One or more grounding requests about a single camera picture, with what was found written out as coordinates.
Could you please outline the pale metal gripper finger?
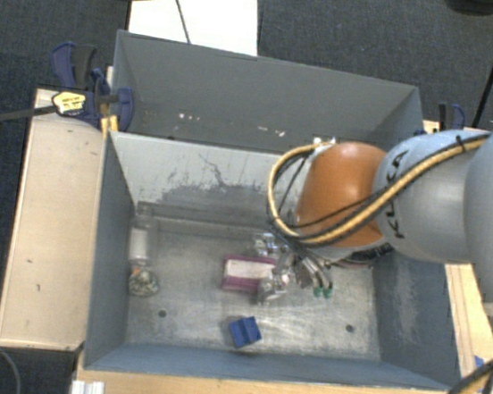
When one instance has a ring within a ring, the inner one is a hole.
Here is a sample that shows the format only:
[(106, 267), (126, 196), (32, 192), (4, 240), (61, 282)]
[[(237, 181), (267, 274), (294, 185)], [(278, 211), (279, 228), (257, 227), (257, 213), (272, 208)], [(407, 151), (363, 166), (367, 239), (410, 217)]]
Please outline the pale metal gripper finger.
[(271, 233), (256, 233), (253, 236), (251, 254), (256, 257), (278, 260), (281, 256), (281, 247)]
[(271, 301), (283, 297), (288, 292), (290, 277), (287, 273), (269, 272), (258, 283), (256, 291), (256, 303), (260, 306), (266, 305)]

